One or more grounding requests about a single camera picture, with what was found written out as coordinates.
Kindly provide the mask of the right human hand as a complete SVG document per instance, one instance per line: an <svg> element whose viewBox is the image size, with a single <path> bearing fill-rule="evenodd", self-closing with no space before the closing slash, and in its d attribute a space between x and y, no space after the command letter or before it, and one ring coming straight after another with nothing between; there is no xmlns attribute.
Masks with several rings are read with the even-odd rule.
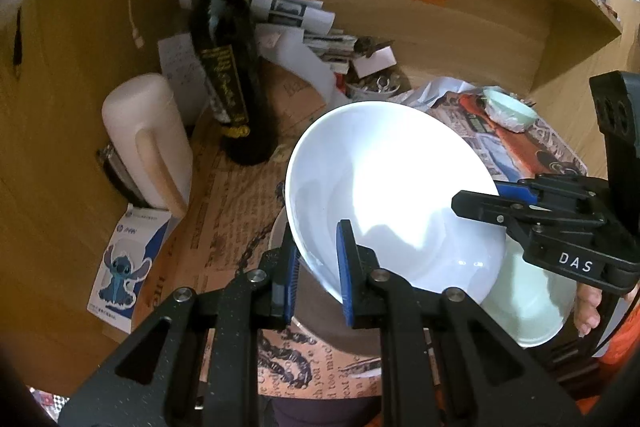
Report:
<svg viewBox="0 0 640 427"><path fill-rule="evenodd" d="M638 294L639 285L625 297L618 298L615 311L629 311L634 297ZM603 298L601 289L586 284L577 286L576 300L574 306L574 325L578 333L582 336L588 335L601 322L602 313L600 304ZM630 339L634 343L639 338L639 303L632 308L631 314L625 321L620 322L620 329L616 337Z"/></svg>

